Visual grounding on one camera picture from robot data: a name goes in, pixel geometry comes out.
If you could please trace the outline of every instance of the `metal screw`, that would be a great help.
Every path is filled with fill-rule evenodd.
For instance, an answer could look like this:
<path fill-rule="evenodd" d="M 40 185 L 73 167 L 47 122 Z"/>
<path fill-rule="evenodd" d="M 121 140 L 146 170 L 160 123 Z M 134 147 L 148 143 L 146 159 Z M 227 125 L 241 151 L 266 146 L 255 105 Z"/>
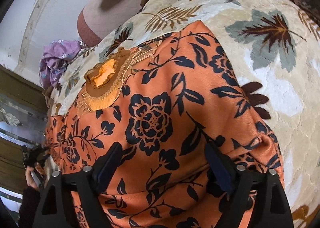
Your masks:
<path fill-rule="evenodd" d="M 276 175 L 277 174 L 277 172 L 274 169 L 269 169 L 269 173 L 271 175 Z"/>
<path fill-rule="evenodd" d="M 239 171 L 245 171 L 245 166 L 244 165 L 237 165 L 237 170 Z"/>
<path fill-rule="evenodd" d="M 84 172 L 89 172 L 92 170 L 91 166 L 84 166 L 84 168 L 82 169 Z"/>
<path fill-rule="evenodd" d="M 58 175 L 60 175 L 60 171 L 55 171 L 55 172 L 52 173 L 53 177 L 57 177 Z"/>

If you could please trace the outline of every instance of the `purple floral fabric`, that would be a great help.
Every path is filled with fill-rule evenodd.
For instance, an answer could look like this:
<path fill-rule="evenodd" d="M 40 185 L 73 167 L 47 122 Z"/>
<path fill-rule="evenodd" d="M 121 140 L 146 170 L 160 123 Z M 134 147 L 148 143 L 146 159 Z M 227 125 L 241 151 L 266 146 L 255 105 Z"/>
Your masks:
<path fill-rule="evenodd" d="M 83 45 L 82 41 L 59 40 L 44 46 L 44 53 L 39 66 L 40 84 L 44 89 L 57 85 L 67 66 L 76 57 Z"/>

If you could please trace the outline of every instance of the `hand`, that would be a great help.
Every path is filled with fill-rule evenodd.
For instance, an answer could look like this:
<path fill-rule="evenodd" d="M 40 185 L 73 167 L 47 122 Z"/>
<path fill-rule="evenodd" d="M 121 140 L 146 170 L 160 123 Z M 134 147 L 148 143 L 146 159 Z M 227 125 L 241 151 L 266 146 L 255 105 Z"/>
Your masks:
<path fill-rule="evenodd" d="M 33 180 L 32 176 L 31 176 L 31 172 L 34 171 L 34 169 L 36 169 L 40 173 L 40 175 L 45 176 L 44 169 L 40 166 L 39 163 L 37 163 L 35 168 L 27 166 L 27 168 L 26 168 L 26 181 L 27 181 L 28 186 L 39 191 L 39 188 L 38 188 L 36 182 Z"/>

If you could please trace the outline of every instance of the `orange lace fabric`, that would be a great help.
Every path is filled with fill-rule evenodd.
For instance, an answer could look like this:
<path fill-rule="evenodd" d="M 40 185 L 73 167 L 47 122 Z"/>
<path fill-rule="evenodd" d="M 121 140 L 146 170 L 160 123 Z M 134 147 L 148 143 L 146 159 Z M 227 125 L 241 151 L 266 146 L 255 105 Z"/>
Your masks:
<path fill-rule="evenodd" d="M 63 173 L 93 165 L 117 141 L 121 165 L 99 197 L 113 227 L 214 227 L 229 197 L 204 156 L 214 141 L 252 171 L 274 168 L 283 183 L 273 131 L 247 101 L 223 48 L 201 22 L 166 36 L 108 108 L 49 119 L 47 144 Z M 81 227 L 87 227 L 76 193 Z M 247 227 L 255 192 L 240 227 Z"/>

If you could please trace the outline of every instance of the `beige blanket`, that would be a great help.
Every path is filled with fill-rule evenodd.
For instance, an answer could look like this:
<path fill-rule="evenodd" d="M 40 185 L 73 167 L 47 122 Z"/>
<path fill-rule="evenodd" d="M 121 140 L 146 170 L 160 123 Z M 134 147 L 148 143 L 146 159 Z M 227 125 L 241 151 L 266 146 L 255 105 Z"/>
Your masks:
<path fill-rule="evenodd" d="M 239 84 L 249 83 L 248 99 L 276 133 L 295 226 L 304 227 L 320 203 L 320 33 L 288 0 L 150 0 L 68 67 L 52 92 L 51 114 L 67 113 L 85 83 L 84 74 L 112 56 L 115 47 L 135 47 L 196 20 L 216 35 Z M 201 53 L 199 60 L 208 63 Z M 269 101 L 260 101 L 256 93 Z"/>

